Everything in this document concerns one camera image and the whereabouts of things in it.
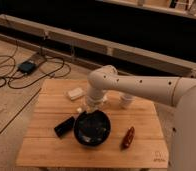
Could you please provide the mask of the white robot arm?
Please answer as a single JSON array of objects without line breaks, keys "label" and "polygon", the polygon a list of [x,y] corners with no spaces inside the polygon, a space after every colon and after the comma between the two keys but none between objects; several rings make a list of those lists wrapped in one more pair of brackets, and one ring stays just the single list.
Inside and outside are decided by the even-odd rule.
[{"label": "white robot arm", "polygon": [[114,90],[175,107],[168,171],[196,171],[196,78],[122,76],[107,65],[88,75],[86,103],[98,106]]}]

